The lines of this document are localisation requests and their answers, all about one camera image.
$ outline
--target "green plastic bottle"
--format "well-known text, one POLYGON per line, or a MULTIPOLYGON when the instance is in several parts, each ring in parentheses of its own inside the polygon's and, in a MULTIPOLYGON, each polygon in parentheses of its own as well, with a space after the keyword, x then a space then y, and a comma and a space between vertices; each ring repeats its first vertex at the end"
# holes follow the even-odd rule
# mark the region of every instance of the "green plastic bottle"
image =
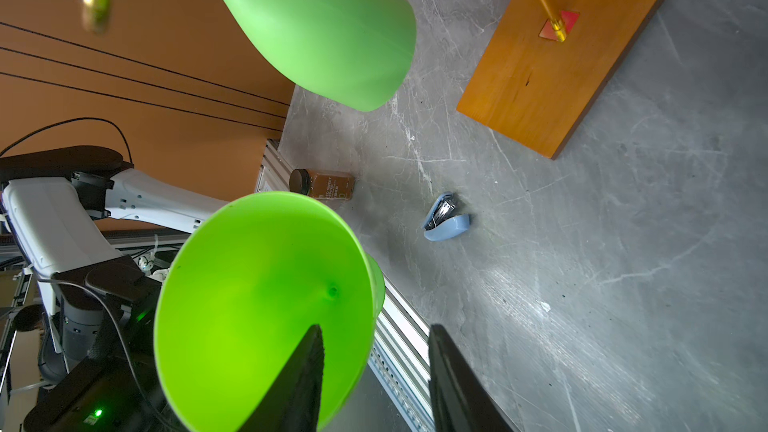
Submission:
POLYGON ((416 18, 407 0, 224 2, 278 71, 353 109, 384 105, 410 69, 416 18))

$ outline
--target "robotic arm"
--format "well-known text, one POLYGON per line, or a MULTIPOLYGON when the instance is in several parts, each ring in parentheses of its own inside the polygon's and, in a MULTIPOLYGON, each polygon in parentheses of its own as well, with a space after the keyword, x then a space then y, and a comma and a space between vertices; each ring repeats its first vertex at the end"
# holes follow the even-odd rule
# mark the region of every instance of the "robotic arm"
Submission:
MULTIPOLYGON (((192 233, 226 204, 169 186, 95 146, 0 158, 0 184, 6 226, 41 278, 121 256, 95 219, 129 218, 192 233)), ((45 310, 55 314, 52 286, 39 286, 45 310)))

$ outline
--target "gray marble countertop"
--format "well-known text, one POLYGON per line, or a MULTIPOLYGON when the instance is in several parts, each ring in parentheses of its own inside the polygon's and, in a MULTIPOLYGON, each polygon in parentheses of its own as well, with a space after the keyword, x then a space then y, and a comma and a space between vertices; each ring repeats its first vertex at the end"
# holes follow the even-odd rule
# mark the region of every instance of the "gray marble countertop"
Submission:
POLYGON ((509 0, 409 0, 360 113, 297 89, 280 150, 523 432, 768 430, 768 0, 666 0, 556 161, 456 112, 509 0), (454 191, 470 232, 424 239, 454 191))

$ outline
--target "jar lid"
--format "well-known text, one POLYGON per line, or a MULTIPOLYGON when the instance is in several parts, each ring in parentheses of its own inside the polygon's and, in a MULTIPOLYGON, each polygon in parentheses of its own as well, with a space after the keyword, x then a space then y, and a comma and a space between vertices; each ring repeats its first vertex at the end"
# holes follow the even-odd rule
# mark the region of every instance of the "jar lid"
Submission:
POLYGON ((310 186, 312 186, 310 173, 305 168, 295 168, 290 174, 288 189, 297 194, 308 196, 310 194, 310 186))

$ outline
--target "black stripe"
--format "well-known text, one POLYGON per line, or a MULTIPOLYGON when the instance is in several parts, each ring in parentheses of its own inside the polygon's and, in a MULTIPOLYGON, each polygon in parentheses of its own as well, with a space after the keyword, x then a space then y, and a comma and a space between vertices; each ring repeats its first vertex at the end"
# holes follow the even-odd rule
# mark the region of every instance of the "black stripe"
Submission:
POLYGON ((245 107, 245 106, 238 106, 237 104, 229 103, 229 102, 224 102, 223 100, 216 100, 216 99, 211 99, 209 97, 198 96, 198 95, 195 95, 193 93, 184 92, 182 90, 170 89, 168 87, 159 86, 159 85, 156 85, 156 84, 153 84, 153 83, 142 82, 141 80, 136 80, 136 79, 131 79, 131 78, 128 78, 128 77, 118 76, 118 75, 115 75, 113 73, 102 72, 101 70, 89 69, 88 67, 78 66, 78 65, 75 65, 75 64, 69 63, 69 62, 61 62, 60 60, 49 59, 49 58, 43 57, 43 56, 36 56, 33 53, 21 52, 20 50, 9 49, 9 48, 3 47, 3 46, 0 46, 0 50, 6 50, 7 52, 13 52, 13 53, 17 53, 17 54, 20 54, 20 55, 23 55, 23 56, 33 57, 35 59, 47 60, 48 62, 59 63, 59 64, 62 64, 63 66, 70 66, 70 67, 74 67, 76 69, 87 70, 88 72, 101 73, 101 74, 104 74, 106 76, 114 77, 116 79, 128 80, 130 82, 140 83, 140 84, 145 85, 145 86, 157 87, 157 88, 162 89, 162 90, 168 90, 168 91, 171 91, 171 92, 183 93, 183 94, 185 94, 187 96, 197 97, 198 99, 210 100, 212 102, 223 103, 226 106, 238 107, 240 109, 250 110, 252 112, 263 113, 263 114, 266 114, 268 116, 277 117, 278 119, 283 119, 283 120, 285 119, 285 117, 283 117, 281 115, 278 115, 278 114, 273 114, 271 112, 264 112, 263 110, 251 109, 250 107, 245 107))
POLYGON ((202 116, 202 117, 209 117, 211 119, 226 120, 227 122, 234 122, 235 124, 243 124, 244 126, 257 127, 259 129, 274 130, 275 132, 282 132, 283 131, 281 129, 273 129, 272 127, 257 126, 255 124, 249 124, 248 122, 241 122, 240 120, 225 119, 223 117, 210 116, 208 114, 204 114, 204 113, 201 113, 201 112, 194 112, 192 110, 185 110, 185 109, 179 109, 177 107, 164 106, 164 105, 161 105, 159 103, 145 102, 143 100, 131 99, 129 97, 113 96, 112 94, 106 93, 106 92, 97 92, 95 90, 81 89, 80 87, 66 86, 63 83, 49 82, 49 81, 46 81, 46 80, 33 79, 31 77, 18 76, 18 75, 14 74, 14 73, 8 73, 8 72, 1 72, 0 71, 0 75, 8 76, 8 77, 14 77, 15 79, 24 79, 24 80, 30 80, 30 81, 33 81, 33 82, 44 83, 44 84, 48 84, 50 86, 59 86, 59 87, 65 88, 65 89, 79 90, 80 92, 94 93, 94 94, 96 94, 98 96, 111 97, 113 99, 127 100, 129 102, 136 102, 136 103, 144 104, 146 106, 155 106, 155 107, 160 107, 162 109, 177 110, 178 112, 186 112, 186 113, 192 114, 194 116, 202 116))
POLYGON ((21 30, 23 32, 29 32, 30 34, 35 34, 35 35, 38 35, 38 36, 41 36, 41 37, 45 37, 46 39, 52 39, 52 40, 57 40, 59 42, 68 43, 69 45, 72 45, 72 46, 82 47, 83 49, 92 50, 93 52, 99 52, 99 53, 103 53, 103 54, 108 55, 108 56, 117 57, 118 59, 127 60, 128 62, 138 63, 138 64, 141 64, 142 66, 152 67, 153 69, 162 70, 163 72, 175 73, 178 76, 187 77, 187 79, 198 80, 198 81, 201 81, 201 82, 209 83, 212 86, 217 86, 217 87, 221 87, 223 89, 228 89, 228 90, 234 90, 235 92, 244 93, 244 94, 247 94, 249 96, 258 97, 258 98, 264 99, 264 100, 269 100, 270 102, 275 102, 275 103, 283 104, 284 106, 289 106, 290 105, 289 103, 281 102, 279 100, 270 99, 269 97, 260 96, 260 95, 255 94, 255 93, 246 92, 244 90, 235 89, 233 87, 223 86, 220 83, 211 82, 209 80, 198 79, 197 77, 188 76, 185 73, 176 72, 174 70, 165 69, 165 68, 159 67, 159 66, 153 66, 150 63, 141 62, 140 60, 135 60, 135 59, 129 59, 128 57, 119 56, 116 53, 105 52, 103 50, 94 49, 93 47, 84 46, 82 44, 75 43, 75 42, 70 42, 69 40, 59 39, 58 37, 50 36, 48 34, 43 34, 41 32, 35 32, 34 30, 25 29, 24 27, 15 26, 15 25, 12 25, 12 24, 6 24, 5 22, 0 22, 0 25, 6 26, 6 27, 10 27, 10 28, 16 29, 16 30, 21 30))

